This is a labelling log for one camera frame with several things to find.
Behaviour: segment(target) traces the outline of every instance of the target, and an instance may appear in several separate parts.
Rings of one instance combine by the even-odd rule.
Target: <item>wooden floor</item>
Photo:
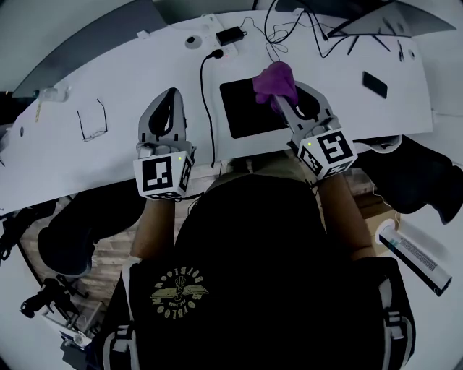
[[[222,163],[222,174],[226,172],[226,167],[227,163],[224,161]],[[312,179],[313,175],[308,168],[301,165],[301,169],[307,175],[307,178]],[[219,172],[220,165],[217,164],[214,169],[212,169],[209,165],[195,166],[190,177],[187,195],[198,194],[205,191],[218,178]],[[350,171],[347,174],[347,180],[353,194],[364,194],[372,191],[370,181],[368,177],[362,173],[362,171]],[[178,232],[187,217],[188,207],[193,202],[194,200],[188,200],[176,204],[175,237],[177,237]],[[24,250],[42,280],[49,277],[54,278],[56,273],[47,268],[40,258],[37,247],[38,233],[42,228],[46,227],[50,223],[51,219],[68,203],[68,197],[61,198],[56,205],[54,215],[50,218],[38,220],[33,223],[21,238]],[[122,233],[99,241],[98,245],[95,246],[95,253],[92,258],[93,268],[90,274],[80,278],[80,281],[78,282],[78,287],[82,291],[87,291],[90,294],[88,300],[85,302],[86,306],[94,307],[99,301],[108,305],[114,288],[119,280],[122,265],[129,256],[129,251],[137,230],[137,224],[138,222]]]

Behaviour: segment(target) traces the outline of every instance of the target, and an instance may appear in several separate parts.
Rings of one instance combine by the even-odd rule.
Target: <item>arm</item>
[[[130,255],[141,259],[162,256],[168,248],[174,246],[174,219],[174,200],[148,200]]]
[[[352,260],[374,257],[367,224],[342,175],[323,180],[318,187],[328,235],[347,248]]]

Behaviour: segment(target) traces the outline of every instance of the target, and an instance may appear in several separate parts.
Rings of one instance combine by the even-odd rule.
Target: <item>smartphone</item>
[[[388,97],[388,85],[372,76],[368,72],[363,72],[362,85],[385,99]]]

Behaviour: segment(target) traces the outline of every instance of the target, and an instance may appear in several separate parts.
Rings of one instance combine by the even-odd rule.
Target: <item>power adapter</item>
[[[244,36],[245,33],[241,31],[241,28],[237,26],[216,33],[216,38],[220,46],[225,46],[230,43],[240,41],[243,39]]]

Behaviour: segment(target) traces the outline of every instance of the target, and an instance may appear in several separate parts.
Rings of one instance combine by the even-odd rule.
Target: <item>plastic bottle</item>
[[[65,89],[58,90],[55,87],[47,87],[41,91],[34,91],[33,97],[38,98],[39,101],[63,102],[67,99],[67,91]]]

